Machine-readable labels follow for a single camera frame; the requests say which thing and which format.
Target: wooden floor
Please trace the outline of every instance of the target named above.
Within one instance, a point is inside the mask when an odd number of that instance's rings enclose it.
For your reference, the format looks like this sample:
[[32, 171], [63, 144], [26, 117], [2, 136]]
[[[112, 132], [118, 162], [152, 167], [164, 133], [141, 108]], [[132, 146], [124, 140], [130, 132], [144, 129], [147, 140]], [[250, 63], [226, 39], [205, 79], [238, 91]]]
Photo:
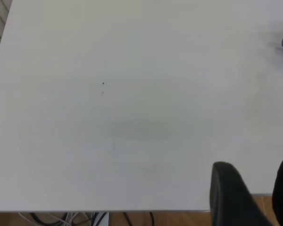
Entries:
[[[269, 196], [255, 196], [257, 205], [261, 211], [267, 216], [269, 221], [278, 226], [275, 218], [272, 201]], [[149, 213], [128, 213], [133, 226], [151, 226], [151, 218]], [[44, 221], [50, 223], [52, 219], [45, 213], [40, 214]], [[154, 212], [156, 226], [210, 226], [211, 219], [209, 212]], [[84, 216], [79, 216], [76, 219], [78, 222], [84, 220]], [[127, 222], [122, 213], [110, 214], [110, 226], [127, 226]], [[17, 213], [0, 213], [0, 226], [30, 226]]]

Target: white tabletop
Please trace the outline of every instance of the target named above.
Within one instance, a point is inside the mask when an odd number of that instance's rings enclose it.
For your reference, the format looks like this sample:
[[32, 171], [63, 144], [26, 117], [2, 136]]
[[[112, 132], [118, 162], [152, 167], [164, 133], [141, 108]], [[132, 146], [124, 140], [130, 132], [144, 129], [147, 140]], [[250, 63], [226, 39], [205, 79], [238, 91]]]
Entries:
[[0, 210], [208, 210], [283, 160], [283, 0], [14, 0]]

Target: white desk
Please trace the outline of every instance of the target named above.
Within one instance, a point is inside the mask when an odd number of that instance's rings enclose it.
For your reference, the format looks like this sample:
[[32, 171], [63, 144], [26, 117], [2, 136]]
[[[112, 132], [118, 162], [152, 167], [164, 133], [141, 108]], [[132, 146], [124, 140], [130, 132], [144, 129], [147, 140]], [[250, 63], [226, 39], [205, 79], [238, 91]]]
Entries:
[[215, 161], [271, 193], [282, 37], [283, 0], [14, 0], [0, 210], [208, 210]]

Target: cable bundle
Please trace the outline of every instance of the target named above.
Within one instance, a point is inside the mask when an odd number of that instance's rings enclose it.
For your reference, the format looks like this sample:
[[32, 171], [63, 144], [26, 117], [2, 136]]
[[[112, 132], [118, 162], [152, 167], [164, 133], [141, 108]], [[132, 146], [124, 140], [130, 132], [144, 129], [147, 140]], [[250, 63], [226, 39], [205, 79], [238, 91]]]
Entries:
[[[35, 213], [30, 213], [30, 215], [32, 216], [32, 218], [34, 219], [35, 222], [33, 222], [32, 220], [25, 217], [22, 213], [18, 213], [18, 214], [33, 226], [79, 226], [79, 225], [81, 225], [85, 222], [89, 222], [90, 226], [99, 226], [101, 221], [103, 220], [103, 218], [107, 214], [107, 212], [104, 212], [100, 216], [100, 218], [97, 222], [96, 222], [96, 219], [99, 216], [98, 212], [93, 213], [93, 215], [91, 217], [89, 217], [86, 213], [83, 213], [86, 216], [87, 219], [83, 220], [79, 223], [73, 222], [74, 218], [77, 217], [77, 215], [79, 213], [64, 213], [64, 215], [61, 218], [58, 218], [57, 216], [55, 216], [51, 213], [47, 213], [48, 215], [52, 216], [53, 218], [55, 218], [57, 220], [56, 222], [53, 222], [53, 223], [43, 222], [42, 220], [40, 220], [40, 218]], [[126, 212], [123, 212], [123, 215], [126, 218], [128, 225], [133, 226], [129, 217], [128, 217], [128, 214]], [[150, 212], [150, 216], [151, 216], [152, 226], [155, 226], [154, 216], [153, 216], [152, 212]]]

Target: white cable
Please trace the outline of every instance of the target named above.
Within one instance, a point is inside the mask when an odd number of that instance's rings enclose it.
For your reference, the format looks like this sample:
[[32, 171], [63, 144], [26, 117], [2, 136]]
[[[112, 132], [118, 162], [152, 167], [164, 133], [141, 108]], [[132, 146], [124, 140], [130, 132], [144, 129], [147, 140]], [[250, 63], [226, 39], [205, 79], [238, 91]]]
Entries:
[[89, 226], [91, 226], [91, 220], [90, 220], [90, 217], [85, 213], [83, 212], [84, 216], [89, 220]]
[[53, 218], [55, 218], [55, 219], [57, 219], [57, 220], [63, 222], [65, 225], [71, 226], [71, 224], [69, 224], [68, 222], [62, 220], [61, 218], [58, 218], [57, 216], [53, 215], [52, 213], [47, 213], [47, 214], [49, 214], [49, 215], [52, 216]]
[[22, 213], [18, 213], [24, 220], [26, 220], [27, 222], [29, 222], [30, 224], [32, 224], [33, 226], [41, 226], [33, 221], [31, 221], [30, 219], [26, 218], [24, 215], [22, 215]]
[[75, 213], [69, 220], [69, 223], [71, 224], [74, 218], [78, 215], [79, 213]]

